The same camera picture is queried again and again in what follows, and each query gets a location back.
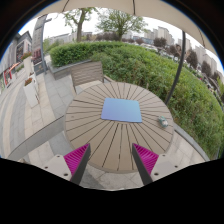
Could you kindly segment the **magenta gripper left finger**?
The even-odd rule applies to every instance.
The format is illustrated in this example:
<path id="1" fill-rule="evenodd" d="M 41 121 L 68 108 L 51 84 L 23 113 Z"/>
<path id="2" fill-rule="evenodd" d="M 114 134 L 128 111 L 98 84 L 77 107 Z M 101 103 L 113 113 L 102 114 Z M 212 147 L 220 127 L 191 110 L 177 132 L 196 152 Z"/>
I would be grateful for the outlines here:
<path id="1" fill-rule="evenodd" d="M 90 144 L 85 144 L 65 156 L 57 154 L 43 166 L 43 169 L 79 185 L 89 160 L 90 151 Z"/>

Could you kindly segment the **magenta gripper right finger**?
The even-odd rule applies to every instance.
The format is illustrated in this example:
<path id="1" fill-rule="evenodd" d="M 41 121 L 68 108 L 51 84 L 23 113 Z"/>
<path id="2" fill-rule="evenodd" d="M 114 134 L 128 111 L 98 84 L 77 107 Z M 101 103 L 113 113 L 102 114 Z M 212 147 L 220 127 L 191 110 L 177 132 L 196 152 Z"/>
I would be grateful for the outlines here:
<path id="1" fill-rule="evenodd" d="M 143 185 L 148 185 L 180 169 L 169 155 L 158 155 L 135 143 L 132 144 L 132 154 Z"/>

